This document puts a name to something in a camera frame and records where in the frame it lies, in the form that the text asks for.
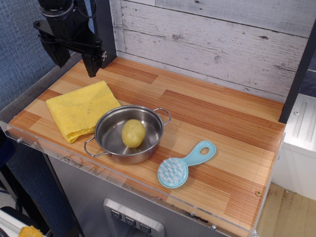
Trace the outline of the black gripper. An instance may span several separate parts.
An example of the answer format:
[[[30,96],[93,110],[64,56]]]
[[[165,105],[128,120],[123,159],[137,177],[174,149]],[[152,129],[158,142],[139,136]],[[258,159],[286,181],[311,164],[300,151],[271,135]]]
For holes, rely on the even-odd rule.
[[[90,78],[100,69],[99,60],[105,60],[102,40],[89,28],[89,20],[78,10],[44,11],[44,20],[36,20],[40,41],[52,61],[62,68],[70,58],[70,51],[82,54]]]

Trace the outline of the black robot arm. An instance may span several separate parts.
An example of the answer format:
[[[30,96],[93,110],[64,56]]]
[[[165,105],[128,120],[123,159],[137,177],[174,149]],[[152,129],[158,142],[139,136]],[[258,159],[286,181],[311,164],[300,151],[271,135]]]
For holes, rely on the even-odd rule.
[[[40,0],[44,20],[36,20],[33,27],[52,61],[63,67],[70,58],[70,51],[81,54],[88,75],[96,76],[107,57],[103,41],[89,28],[88,14],[83,0]]]

